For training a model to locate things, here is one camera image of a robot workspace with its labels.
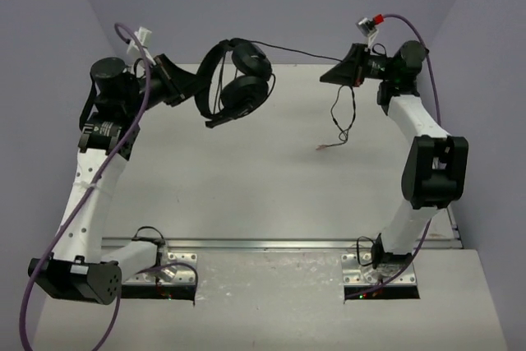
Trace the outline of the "black headset with microphone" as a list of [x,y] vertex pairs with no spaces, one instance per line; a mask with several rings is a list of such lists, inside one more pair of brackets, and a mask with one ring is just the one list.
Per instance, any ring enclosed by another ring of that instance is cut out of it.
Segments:
[[[210,110],[210,86],[216,67],[226,54],[231,54],[233,65],[242,73],[228,83],[219,95],[223,108],[214,113]],[[194,95],[197,109],[209,129],[244,118],[253,113],[270,95],[269,81],[275,74],[270,60],[254,43],[246,39],[219,41],[203,58],[196,75],[204,79],[206,86]]]

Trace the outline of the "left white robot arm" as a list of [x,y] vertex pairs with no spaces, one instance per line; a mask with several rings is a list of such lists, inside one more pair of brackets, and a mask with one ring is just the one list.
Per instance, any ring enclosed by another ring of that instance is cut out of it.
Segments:
[[51,247],[31,260],[28,275],[49,297],[109,305],[120,299],[193,301],[196,267],[170,257],[163,236],[135,233],[104,253],[104,226],[115,189],[140,132],[144,112],[179,104],[197,76],[163,56],[144,61],[144,74],[121,58],[103,58],[90,69],[90,93],[79,117],[76,175]]

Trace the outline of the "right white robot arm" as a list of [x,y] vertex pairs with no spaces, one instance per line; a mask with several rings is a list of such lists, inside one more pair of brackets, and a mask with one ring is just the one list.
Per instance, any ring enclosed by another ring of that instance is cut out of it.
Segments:
[[366,79],[378,80],[376,102],[410,144],[401,176],[402,203],[372,245],[375,270],[405,265],[431,219],[464,192],[468,141],[443,129],[418,92],[416,80],[427,55],[426,47],[416,40],[403,43],[392,57],[355,43],[320,78],[323,83],[350,88]]

